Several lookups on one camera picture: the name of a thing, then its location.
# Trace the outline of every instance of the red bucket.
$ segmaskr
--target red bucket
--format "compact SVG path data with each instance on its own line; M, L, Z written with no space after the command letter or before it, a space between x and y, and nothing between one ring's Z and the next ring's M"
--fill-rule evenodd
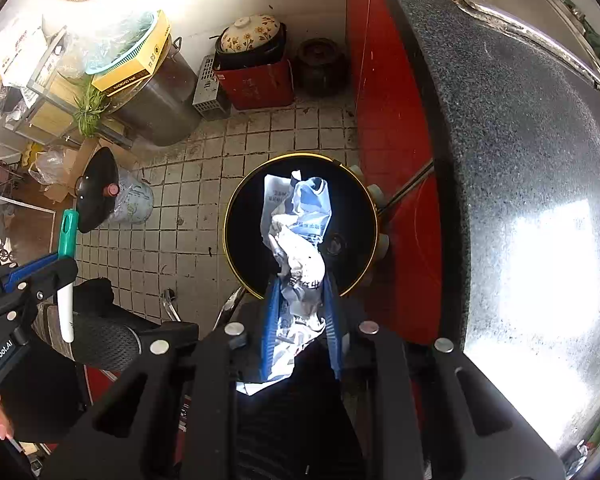
M283 56L277 63L216 70L214 73L238 110L288 106L294 101L291 65Z

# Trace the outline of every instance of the green handle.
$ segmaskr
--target green handle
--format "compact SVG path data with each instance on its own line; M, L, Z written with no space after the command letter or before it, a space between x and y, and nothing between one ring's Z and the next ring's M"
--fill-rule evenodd
M75 256L75 235L78 232L78 212L65 209L60 224L60 239L58 241L58 258Z

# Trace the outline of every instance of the pot lid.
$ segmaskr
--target pot lid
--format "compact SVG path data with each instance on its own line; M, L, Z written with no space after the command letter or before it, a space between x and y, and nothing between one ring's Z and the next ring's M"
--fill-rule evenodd
M75 183L81 233L88 233L109 217L119 191L116 159L109 148L100 148Z
M222 51L244 52L269 43L280 30L280 22L270 14L254 14L235 20L222 34Z
M298 57L308 66L325 66L340 57L340 48L327 38L313 38L302 42L298 48Z

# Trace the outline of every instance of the gold rim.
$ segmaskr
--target gold rim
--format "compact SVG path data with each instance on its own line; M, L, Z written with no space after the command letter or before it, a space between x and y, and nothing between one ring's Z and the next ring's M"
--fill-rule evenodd
M244 184L246 184L248 182L249 177L253 173L258 171L261 167L266 166L270 162L273 162L274 160L280 160L281 158L289 158L292 156L299 156L299 155L314 156L315 158L323 158L324 160L328 160L330 162L337 162L338 164L340 164L340 167L344 168L344 170L346 170L347 173L349 173L355 179L355 181L358 183L360 188L364 190L365 196L368 199L369 205L371 206L371 210L374 213L374 225L375 225L375 231L376 231L376 241L374 242L374 250L371 251L371 256L369 257L369 261L366 263L365 269L360 273L360 275L358 276L356 281L353 282L353 284L347 290L340 293L340 297L343 297L344 295L346 295L351 289L353 289L360 282L360 280L362 280L363 276L366 274L366 272L369 270L369 267L373 263L374 256L376 255L376 249L378 248L378 237L379 237L380 227L378 225L378 212L376 210L376 204L374 203L374 200L371 198L371 195L369 194L366 186L360 181L358 176L355 173L353 173L353 171L351 171L347 166L342 164L339 160L333 160L332 158L329 158L328 156L319 155L318 153L293 152L293 153L286 153L285 155L276 156L276 157L272 158L271 160L263 162L262 164L260 164L259 166L257 166L253 170L251 170L250 173L240 181L240 184L238 184L238 187L235 188L234 192L231 195L231 198L229 199L229 205L226 208L226 213L224 214L224 222L222 223L222 248L224 249L224 256L226 257L226 260L229 262L229 267L231 267L231 270L233 271L235 277L238 278L238 281L242 284L242 286L244 288L246 288L250 294L252 294L256 298L258 298L259 300L264 300L264 297L261 296L260 294L258 294L255 290L253 290L249 285L247 285L244 282L240 273L235 269L234 263L231 260L231 256L229 256L229 251L227 250L227 246L226 246L226 219L229 217L229 211L231 211L231 208L234 205L235 195L238 193L238 191L240 191L242 189Z

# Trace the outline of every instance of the black pot lid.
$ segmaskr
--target black pot lid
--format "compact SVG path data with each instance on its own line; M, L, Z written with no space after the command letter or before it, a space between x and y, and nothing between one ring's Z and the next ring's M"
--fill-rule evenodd
M330 65L340 57L340 48L327 38L313 38L300 44L298 57L308 66Z
M118 165L109 148L100 148L75 183L78 230L81 233L95 229L112 213L116 197L105 192L110 184L118 184Z

